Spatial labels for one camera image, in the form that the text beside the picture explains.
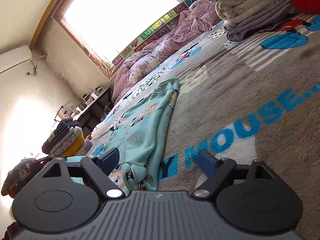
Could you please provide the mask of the teal lion print garment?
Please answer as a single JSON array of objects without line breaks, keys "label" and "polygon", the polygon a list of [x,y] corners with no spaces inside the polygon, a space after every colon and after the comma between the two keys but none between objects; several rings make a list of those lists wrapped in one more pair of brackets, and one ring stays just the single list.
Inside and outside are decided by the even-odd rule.
[{"label": "teal lion print garment", "polygon": [[114,147],[119,150],[119,160],[109,178],[125,194],[157,190],[158,169],[179,87],[176,77],[161,82],[93,140],[89,155],[100,157]]}]

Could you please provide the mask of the red orange clothes pile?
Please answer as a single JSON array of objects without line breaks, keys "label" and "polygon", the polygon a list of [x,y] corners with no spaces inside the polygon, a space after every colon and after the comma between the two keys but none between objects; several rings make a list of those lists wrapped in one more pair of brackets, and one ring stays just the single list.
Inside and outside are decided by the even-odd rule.
[{"label": "red orange clothes pile", "polygon": [[51,160],[51,157],[44,157],[41,159],[22,159],[11,171],[8,172],[1,189],[1,195],[9,195],[11,198],[15,198],[21,189],[25,187],[25,185]]}]

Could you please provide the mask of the lilac floral folded cloth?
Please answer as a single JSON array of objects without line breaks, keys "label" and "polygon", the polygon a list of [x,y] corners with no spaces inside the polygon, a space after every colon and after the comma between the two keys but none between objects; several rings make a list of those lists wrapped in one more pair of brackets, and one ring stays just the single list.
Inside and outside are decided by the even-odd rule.
[{"label": "lilac floral folded cloth", "polygon": [[77,150],[77,152],[75,153],[75,156],[86,155],[92,146],[93,146],[93,143],[89,139],[85,139],[84,144]]}]

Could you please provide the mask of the yellow folded garment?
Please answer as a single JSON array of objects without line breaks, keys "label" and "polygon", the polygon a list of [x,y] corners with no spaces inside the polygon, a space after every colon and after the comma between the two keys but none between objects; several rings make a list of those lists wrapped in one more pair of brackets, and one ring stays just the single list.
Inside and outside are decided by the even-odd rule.
[{"label": "yellow folded garment", "polygon": [[65,152],[63,152],[61,155],[59,155],[59,157],[64,158],[64,157],[74,156],[76,154],[76,152],[83,146],[84,140],[85,140],[84,136],[79,135],[77,137],[77,139],[75,140],[75,142],[73,142],[71,144],[71,146]]}]

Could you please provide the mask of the floral print folded garment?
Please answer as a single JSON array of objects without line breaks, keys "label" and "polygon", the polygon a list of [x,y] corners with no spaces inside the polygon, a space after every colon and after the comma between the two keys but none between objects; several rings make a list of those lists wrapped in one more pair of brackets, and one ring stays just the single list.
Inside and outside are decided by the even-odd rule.
[{"label": "floral print folded garment", "polygon": [[75,142],[77,136],[75,134],[70,135],[66,140],[64,140],[58,146],[54,146],[53,149],[50,151],[50,155],[59,156],[66,150],[70,148],[70,146]]}]

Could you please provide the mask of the dark wooden desk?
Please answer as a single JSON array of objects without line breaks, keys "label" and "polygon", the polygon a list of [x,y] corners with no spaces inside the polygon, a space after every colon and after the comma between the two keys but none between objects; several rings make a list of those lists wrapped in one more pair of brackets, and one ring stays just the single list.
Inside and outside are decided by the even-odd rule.
[{"label": "dark wooden desk", "polygon": [[76,120],[80,127],[85,127],[92,131],[97,124],[101,122],[101,117],[104,113],[104,108],[111,102],[111,89],[107,88],[97,96],[83,111],[77,115]]}]

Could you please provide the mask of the black white striped garment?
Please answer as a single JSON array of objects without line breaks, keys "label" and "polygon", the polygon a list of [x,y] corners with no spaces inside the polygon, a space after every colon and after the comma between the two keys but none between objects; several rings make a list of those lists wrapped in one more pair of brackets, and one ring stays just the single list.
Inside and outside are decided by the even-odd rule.
[{"label": "black white striped garment", "polygon": [[48,139],[42,145],[42,152],[49,154],[52,148],[71,130],[75,128],[79,123],[72,118],[62,119],[57,128],[50,134]]}]

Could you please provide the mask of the Mickey Mouse plush blanket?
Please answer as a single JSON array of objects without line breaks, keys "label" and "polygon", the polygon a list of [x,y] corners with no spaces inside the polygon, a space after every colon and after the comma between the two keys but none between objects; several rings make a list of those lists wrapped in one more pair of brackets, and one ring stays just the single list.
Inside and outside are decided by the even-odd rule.
[{"label": "Mickey Mouse plush blanket", "polygon": [[300,14],[278,30],[230,42],[218,26],[128,92],[93,132],[92,153],[109,127],[157,85],[178,77],[180,90],[158,170],[161,190],[192,191],[205,180],[197,150],[250,164],[266,162],[300,196],[297,232],[319,239],[319,16]]}]

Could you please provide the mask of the white air conditioner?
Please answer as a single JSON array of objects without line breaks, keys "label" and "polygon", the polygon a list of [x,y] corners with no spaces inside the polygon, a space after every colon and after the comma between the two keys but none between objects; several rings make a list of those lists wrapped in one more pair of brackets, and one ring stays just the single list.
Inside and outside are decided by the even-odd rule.
[{"label": "white air conditioner", "polygon": [[31,61],[31,50],[28,46],[21,46],[0,55],[0,73]]}]

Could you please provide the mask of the colourful alphabet foam mat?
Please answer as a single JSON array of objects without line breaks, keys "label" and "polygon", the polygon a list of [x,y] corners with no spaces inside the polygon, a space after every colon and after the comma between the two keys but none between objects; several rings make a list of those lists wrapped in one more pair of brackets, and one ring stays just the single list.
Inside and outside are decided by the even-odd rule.
[{"label": "colourful alphabet foam mat", "polygon": [[171,32],[172,29],[177,27],[181,12],[187,10],[196,1],[198,0],[184,0],[176,5],[137,36],[115,59],[113,59],[112,63],[119,68],[124,60],[133,53],[141,51],[151,42],[156,41]]}]

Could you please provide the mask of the pink purple floral quilt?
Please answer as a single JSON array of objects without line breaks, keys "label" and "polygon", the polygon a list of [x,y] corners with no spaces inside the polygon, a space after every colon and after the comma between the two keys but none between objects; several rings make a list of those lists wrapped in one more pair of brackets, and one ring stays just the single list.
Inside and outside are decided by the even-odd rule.
[{"label": "pink purple floral quilt", "polygon": [[221,21],[215,4],[198,0],[180,13],[177,27],[127,58],[117,71],[111,101],[117,103],[136,83],[183,46]]}]

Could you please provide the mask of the grey purple folded blankets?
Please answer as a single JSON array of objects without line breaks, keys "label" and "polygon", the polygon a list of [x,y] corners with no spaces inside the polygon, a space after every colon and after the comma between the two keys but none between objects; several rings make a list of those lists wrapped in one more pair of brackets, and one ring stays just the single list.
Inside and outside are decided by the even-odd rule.
[{"label": "grey purple folded blankets", "polygon": [[208,0],[223,20],[227,39],[240,42],[257,30],[296,13],[292,0]]}]

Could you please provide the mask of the red plush item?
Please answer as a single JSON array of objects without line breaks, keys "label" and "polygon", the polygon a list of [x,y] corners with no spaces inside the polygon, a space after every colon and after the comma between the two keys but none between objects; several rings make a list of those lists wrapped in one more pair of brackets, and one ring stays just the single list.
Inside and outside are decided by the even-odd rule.
[{"label": "red plush item", "polygon": [[319,14],[320,0],[292,0],[294,7],[304,14]]}]

